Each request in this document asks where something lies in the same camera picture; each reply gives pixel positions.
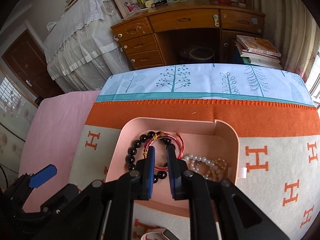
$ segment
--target pink container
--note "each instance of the pink container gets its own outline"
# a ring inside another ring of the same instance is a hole
[[[138,117],[130,120],[122,128],[115,152],[113,154],[106,181],[118,179],[128,172],[125,165],[128,148],[132,142],[139,139],[141,134],[149,131],[163,131],[176,137],[179,133],[184,142],[184,155],[204,156],[210,160],[222,158],[231,168],[230,181],[236,183],[236,174],[239,160],[239,138],[235,130],[227,123],[215,120],[214,122],[172,120],[159,118]],[[143,145],[137,149],[134,156],[137,160],[143,159]],[[165,145],[161,141],[152,144],[156,150],[156,166],[162,167],[166,162]],[[207,165],[199,165],[200,173],[205,174],[209,169]],[[174,201],[170,192],[169,176],[153,185],[150,201],[136,201],[143,206],[170,213],[173,215],[189,217],[188,200]]]

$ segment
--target black bead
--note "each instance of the black bead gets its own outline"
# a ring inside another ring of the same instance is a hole
[[[146,134],[140,135],[140,141],[141,142],[146,142],[148,140],[148,136]]]
[[[155,136],[156,133],[154,131],[148,132],[148,138],[151,139],[153,136]]]
[[[136,155],[136,154],[137,154],[137,149],[134,148],[134,147],[130,147],[130,148],[128,149],[128,154],[129,154],[129,155]]]
[[[153,184],[158,182],[158,177],[156,174],[153,175]]]
[[[125,161],[129,164],[134,163],[136,159],[132,156],[132,155],[127,155],[127,157],[125,158]]]
[[[169,138],[163,138],[162,141],[163,141],[163,143],[166,144],[166,145],[168,145],[168,144],[171,143],[171,139],[169,139]]]
[[[133,147],[140,148],[141,147],[141,141],[140,140],[134,140],[133,141]]]
[[[136,165],[134,164],[129,164],[129,171],[133,171]]]
[[[167,177],[167,173],[165,171],[158,171],[157,176],[159,179],[165,179]]]

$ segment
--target desk top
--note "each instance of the desk top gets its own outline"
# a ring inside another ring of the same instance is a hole
[[[157,7],[151,8],[149,10],[139,12],[135,15],[132,15],[131,17],[124,19],[118,24],[113,25],[111,28],[120,26],[132,20],[153,15],[153,14],[164,13],[164,12],[175,11],[175,10],[198,9],[198,8],[229,9],[229,10],[253,13],[253,14],[261,15],[263,17],[266,16],[263,12],[257,9],[249,8],[246,6],[240,6],[238,3],[221,4],[221,3],[218,3],[216,0],[188,0],[188,1],[167,3],[164,5],[159,5]]]

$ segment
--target bed sheet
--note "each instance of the bed sheet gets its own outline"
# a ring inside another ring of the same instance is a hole
[[[39,212],[40,205],[67,183],[84,123],[100,91],[71,92],[42,101],[23,148],[19,176],[36,173],[48,164],[57,175],[27,199],[25,212]]]

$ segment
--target metal bolt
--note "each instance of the metal bolt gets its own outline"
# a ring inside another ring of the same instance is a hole
[[[101,180],[95,180],[94,182],[92,182],[92,186],[93,187],[100,187],[102,185],[102,181]]]
[[[184,171],[183,175],[187,176],[187,177],[192,177],[193,176],[193,171]]]
[[[133,171],[130,171],[129,174],[131,177],[138,177],[140,175],[140,172],[133,170]]]
[[[231,182],[227,179],[223,179],[220,183],[223,187],[229,187],[231,185]]]

